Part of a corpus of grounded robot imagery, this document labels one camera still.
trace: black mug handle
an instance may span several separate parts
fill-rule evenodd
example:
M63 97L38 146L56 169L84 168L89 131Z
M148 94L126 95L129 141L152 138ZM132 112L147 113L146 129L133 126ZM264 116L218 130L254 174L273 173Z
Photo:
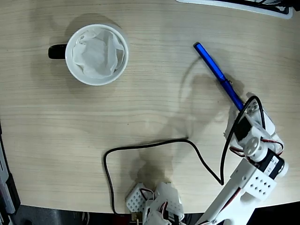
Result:
M53 60L63 60L65 58L67 44L52 45L48 49L48 57Z

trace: tissue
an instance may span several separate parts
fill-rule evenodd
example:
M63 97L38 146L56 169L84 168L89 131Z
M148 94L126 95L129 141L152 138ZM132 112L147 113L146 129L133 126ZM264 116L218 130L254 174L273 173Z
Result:
M109 30L96 28L84 32L73 48L74 63L91 78L104 78L117 70L124 58L124 46Z

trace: white mug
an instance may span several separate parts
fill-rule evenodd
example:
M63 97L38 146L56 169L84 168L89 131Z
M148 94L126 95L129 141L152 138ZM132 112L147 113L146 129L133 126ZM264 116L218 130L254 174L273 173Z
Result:
M99 78L92 78L88 77L83 73L83 70L74 63L73 61L73 48L76 44L76 41L78 38L87 30L90 30L91 28L102 28L111 31L114 33L119 40L121 41L122 45L124 46L124 58L121 66L113 72L110 76L103 77L101 79ZM48 49L48 56L50 59L65 59L67 63L67 67L71 74L82 83L93 85L93 86L101 86L108 83L111 83L115 81L121 74L124 72L127 63L128 63L128 57L129 57L129 50L127 45L127 38L121 28L119 28L116 25L112 24L91 24L85 27L82 27L78 31L76 31L72 37L69 39L67 44L61 44L61 45L53 45Z

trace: blue pen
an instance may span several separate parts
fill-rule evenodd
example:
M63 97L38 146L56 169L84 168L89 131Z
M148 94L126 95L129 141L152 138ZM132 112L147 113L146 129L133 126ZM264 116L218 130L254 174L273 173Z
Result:
M196 44L194 44L194 48L202 57L202 59L205 61L205 63L208 65L208 67L211 69L211 71L216 76L216 78L219 80L220 84L227 92L228 96L231 98L235 106L238 108L239 111L241 111L244 106L244 103L237 95L237 93L234 91L233 87L230 84L230 81L226 79L226 77L224 76L220 68L216 65L216 63L211 58L211 56L207 53L207 51L204 49L202 44L197 42Z

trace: wooden table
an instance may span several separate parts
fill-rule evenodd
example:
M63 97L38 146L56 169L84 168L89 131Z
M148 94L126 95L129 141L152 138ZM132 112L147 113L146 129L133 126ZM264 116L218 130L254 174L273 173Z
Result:
M115 82L77 81L47 49L79 28L115 23L130 59ZM291 20L175 0L5 0L0 10L0 119L22 204L111 212L103 154L189 136L218 173L230 101L192 48L200 41L243 97L257 94L285 141L286 177L263 203L300 200L300 14ZM228 154L225 180L240 159ZM185 212L222 187L187 144L113 153L118 212L136 182L171 181Z

